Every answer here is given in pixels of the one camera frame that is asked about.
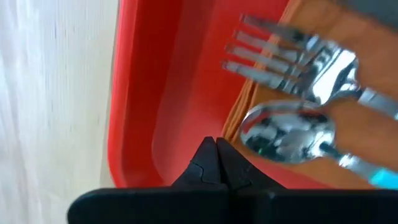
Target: white surface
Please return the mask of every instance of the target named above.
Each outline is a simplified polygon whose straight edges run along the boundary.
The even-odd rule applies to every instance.
[[[115,0],[0,0],[0,223],[66,223],[101,169],[109,178],[117,10]]]

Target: red tray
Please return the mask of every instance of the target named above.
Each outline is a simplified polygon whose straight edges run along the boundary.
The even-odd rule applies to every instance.
[[[170,185],[219,136],[244,78],[220,69],[241,13],[277,21],[288,0],[122,0],[108,161],[117,187]],[[249,158],[290,188],[322,184]]]

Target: brown paper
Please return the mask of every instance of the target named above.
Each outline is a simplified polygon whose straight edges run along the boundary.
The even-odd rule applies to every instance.
[[[317,33],[324,39],[333,39],[354,50],[359,58],[360,84],[398,100],[398,34],[327,0],[290,0],[280,22]],[[270,41],[278,40],[273,36]],[[241,145],[239,125],[248,109],[256,104],[281,99],[294,97],[247,80],[225,123],[223,136],[243,154],[255,156]],[[326,106],[325,111],[335,120],[336,144],[342,151],[398,170],[398,122],[346,98]],[[330,159],[280,166],[331,187],[372,188],[365,180],[338,167]]]

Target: spoon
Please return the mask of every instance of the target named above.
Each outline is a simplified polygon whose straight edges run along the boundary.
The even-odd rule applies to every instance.
[[[398,190],[398,173],[342,154],[334,146],[335,124],[317,111],[317,105],[302,101],[275,101],[251,109],[241,124],[242,143],[266,159],[300,164],[331,157],[370,184]]]

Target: fork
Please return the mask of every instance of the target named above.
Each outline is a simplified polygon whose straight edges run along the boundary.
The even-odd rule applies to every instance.
[[[359,61],[353,51],[319,35],[254,16],[243,15],[241,22],[226,46],[229,57],[223,62],[224,69],[319,106],[353,97],[398,120],[398,102],[361,87],[356,80]],[[266,41],[267,32],[279,36],[285,46]],[[272,57],[261,54],[263,50]],[[255,62],[266,65],[266,69],[254,68]]]

